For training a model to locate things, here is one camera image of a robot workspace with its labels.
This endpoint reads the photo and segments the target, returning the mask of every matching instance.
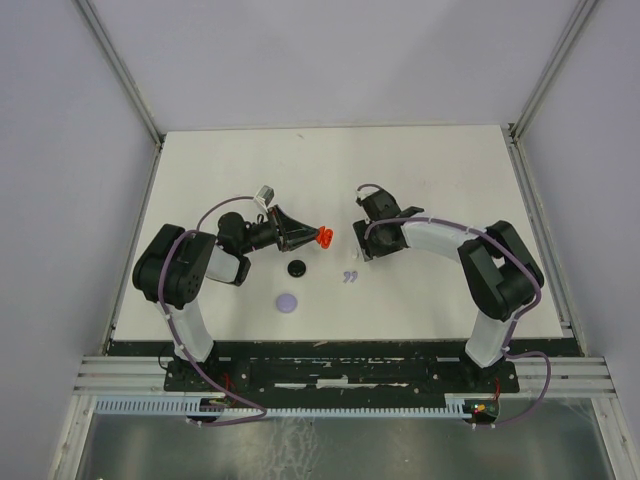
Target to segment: robotic arm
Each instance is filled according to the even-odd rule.
[[[386,190],[380,189],[359,198],[357,203],[364,208],[371,222],[382,221],[373,228],[371,222],[365,220],[353,224],[365,261],[405,248],[419,248],[462,265],[471,297],[479,310],[473,333],[465,345],[465,355],[481,369],[498,362],[503,356],[503,346],[513,333],[518,311],[535,296],[530,279],[485,238],[469,229],[458,231],[431,223],[428,217],[420,215],[424,212],[421,208],[401,211],[395,198]],[[416,221],[416,218],[424,218],[424,221]],[[402,219],[413,221],[403,223]],[[499,221],[482,233],[510,252],[542,287],[542,272],[511,224]],[[504,259],[504,264],[498,266],[494,259]]]
[[[331,230],[300,223],[278,205],[267,208],[273,196],[271,188],[263,187],[255,200],[265,214],[258,215],[256,222],[247,222],[236,212],[226,213],[218,220],[218,235],[197,231],[180,244],[169,263],[164,300],[184,348],[198,362],[206,360],[213,347],[197,299],[205,277],[239,287],[251,268],[246,254],[252,251],[275,244],[281,252],[289,252],[313,240],[328,248],[331,242]],[[184,232],[182,227],[165,224],[133,269],[134,287],[163,315],[158,300],[160,274],[169,250]],[[176,355],[187,360],[178,345],[174,347]]]

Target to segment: small purple object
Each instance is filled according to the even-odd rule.
[[[290,293],[283,293],[276,298],[276,307],[282,313],[291,313],[298,306],[298,299]]]

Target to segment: black disc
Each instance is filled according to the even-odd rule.
[[[301,277],[307,271],[307,266],[302,260],[293,260],[287,267],[287,272],[292,277]]]

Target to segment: wall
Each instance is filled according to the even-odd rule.
[[[525,139],[593,354],[640,417],[640,2],[602,2]]]
[[[163,131],[517,119],[577,0],[96,0]]]
[[[106,326],[153,145],[72,2],[2,2],[0,62],[0,472],[33,480]]]

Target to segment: reflective surface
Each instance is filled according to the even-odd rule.
[[[506,417],[526,402],[502,401]],[[96,415],[78,479],[613,479],[589,400],[472,431],[459,420],[278,419],[198,429]]]

